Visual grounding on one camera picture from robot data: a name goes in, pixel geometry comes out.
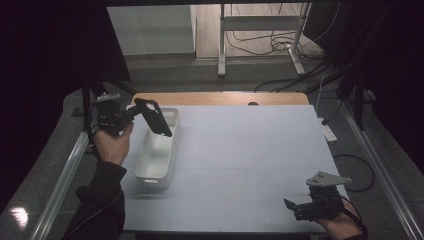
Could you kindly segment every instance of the forearm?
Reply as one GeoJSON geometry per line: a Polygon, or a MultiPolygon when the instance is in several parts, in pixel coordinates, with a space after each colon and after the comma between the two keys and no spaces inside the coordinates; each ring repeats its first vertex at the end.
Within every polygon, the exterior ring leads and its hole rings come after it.
{"type": "Polygon", "coordinates": [[[86,187],[77,189],[81,205],[68,227],[65,239],[117,239],[125,221],[124,195],[120,181],[126,169],[98,162],[86,187]]]}

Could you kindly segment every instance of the aluminum profile rail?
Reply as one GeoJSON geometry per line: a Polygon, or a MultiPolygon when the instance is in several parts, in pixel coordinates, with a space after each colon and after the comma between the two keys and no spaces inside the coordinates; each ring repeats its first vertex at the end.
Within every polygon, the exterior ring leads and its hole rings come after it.
{"type": "Polygon", "coordinates": [[[69,185],[72,182],[87,144],[87,133],[81,132],[71,154],[69,155],[68,161],[60,174],[56,186],[47,201],[46,207],[35,225],[30,239],[38,240],[47,238],[54,220],[56,219],[59,208],[62,205],[63,199],[68,192],[69,185]]]}
{"type": "Polygon", "coordinates": [[[378,180],[380,181],[381,186],[383,187],[384,192],[386,193],[387,198],[392,204],[393,209],[395,210],[401,224],[403,225],[405,232],[408,234],[409,239],[411,240],[423,240],[424,236],[418,226],[418,223],[412,214],[411,210],[408,207],[407,202],[402,197],[401,193],[398,191],[393,180],[390,178],[386,168],[383,165],[378,153],[374,149],[371,141],[369,140],[365,131],[362,131],[356,124],[353,119],[353,111],[349,104],[346,104],[345,101],[342,101],[342,109],[346,119],[349,122],[350,127],[352,128],[356,138],[359,141],[362,149],[369,160],[369,163],[373,167],[378,180]]]}

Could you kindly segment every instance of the desk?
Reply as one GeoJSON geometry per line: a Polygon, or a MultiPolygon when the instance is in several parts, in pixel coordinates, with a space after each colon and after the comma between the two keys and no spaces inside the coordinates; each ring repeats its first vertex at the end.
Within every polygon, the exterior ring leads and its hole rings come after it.
{"type": "MultiPolygon", "coordinates": [[[[128,169],[122,180],[124,230],[323,232],[315,223],[296,221],[283,202],[284,198],[310,202],[306,179],[319,170],[338,175],[305,95],[152,93],[135,97],[179,109],[181,136],[171,186],[162,191],[147,189],[134,170],[148,126],[141,116],[134,120],[123,164],[128,169]],[[260,106],[246,106],[251,101],[260,106]]],[[[343,187],[339,191],[346,195],[343,187]]]]}

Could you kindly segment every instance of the wooden floor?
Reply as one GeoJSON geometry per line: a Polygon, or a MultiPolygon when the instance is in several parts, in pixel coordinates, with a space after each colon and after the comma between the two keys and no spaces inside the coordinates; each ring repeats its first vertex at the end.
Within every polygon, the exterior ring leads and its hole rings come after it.
{"type": "MultiPolygon", "coordinates": [[[[266,3],[266,4],[227,4],[225,5],[225,16],[238,15],[299,15],[302,3],[266,3]]],[[[197,18],[196,29],[196,57],[198,59],[216,58],[218,57],[219,46],[219,18],[221,7],[216,5],[197,5],[195,7],[197,18]]],[[[286,46],[280,45],[281,51],[273,51],[271,48],[271,31],[253,31],[253,32],[227,32],[225,38],[225,51],[227,57],[253,57],[253,56],[276,56],[288,55],[284,50],[286,46]],[[269,36],[265,38],[242,41],[237,39],[246,39],[259,36],[269,36]],[[247,51],[256,53],[248,53],[232,47],[232,45],[247,51]]],[[[287,33],[275,31],[273,34],[287,33]]],[[[294,34],[284,35],[293,38],[294,34]]],[[[302,36],[301,44],[309,43],[310,40],[302,36]]],[[[321,52],[322,50],[315,44],[305,46],[307,52],[321,52]]]]}

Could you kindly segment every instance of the person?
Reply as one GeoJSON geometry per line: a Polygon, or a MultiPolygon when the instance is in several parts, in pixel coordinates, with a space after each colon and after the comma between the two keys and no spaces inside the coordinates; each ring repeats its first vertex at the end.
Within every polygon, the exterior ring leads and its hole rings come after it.
{"type": "MultiPolygon", "coordinates": [[[[126,169],[121,167],[129,151],[130,123],[120,136],[111,136],[99,131],[94,141],[103,161],[97,163],[97,169],[90,184],[77,189],[81,201],[63,239],[118,239],[125,221],[125,200],[121,189],[121,179],[126,169]]],[[[354,206],[343,199],[345,208],[359,218],[354,206]]],[[[344,213],[334,219],[319,219],[320,224],[332,240],[364,240],[366,229],[361,229],[355,221],[344,213]]]]}

